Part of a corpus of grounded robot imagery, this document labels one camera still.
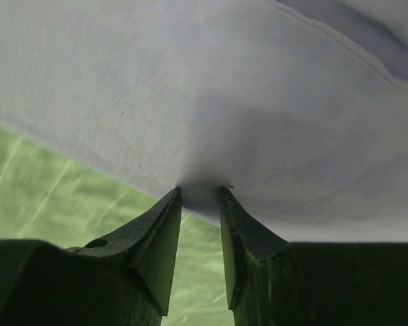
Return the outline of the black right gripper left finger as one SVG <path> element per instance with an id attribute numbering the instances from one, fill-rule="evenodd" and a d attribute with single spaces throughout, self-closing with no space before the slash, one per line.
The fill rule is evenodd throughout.
<path id="1" fill-rule="evenodd" d="M 173 189 L 83 247 L 0 239 L 0 325 L 160 325 L 182 212 Z"/>

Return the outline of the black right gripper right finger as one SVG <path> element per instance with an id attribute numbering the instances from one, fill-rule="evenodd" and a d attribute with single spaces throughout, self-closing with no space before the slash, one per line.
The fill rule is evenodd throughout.
<path id="1" fill-rule="evenodd" d="M 236 325 L 408 325 L 408 243 L 288 242 L 219 191 Z"/>

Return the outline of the purple t shirt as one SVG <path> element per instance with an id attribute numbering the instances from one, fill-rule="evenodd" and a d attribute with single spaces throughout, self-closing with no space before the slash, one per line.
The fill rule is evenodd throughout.
<path id="1" fill-rule="evenodd" d="M 408 242 L 408 1 L 0 1 L 0 124 L 218 222 Z"/>

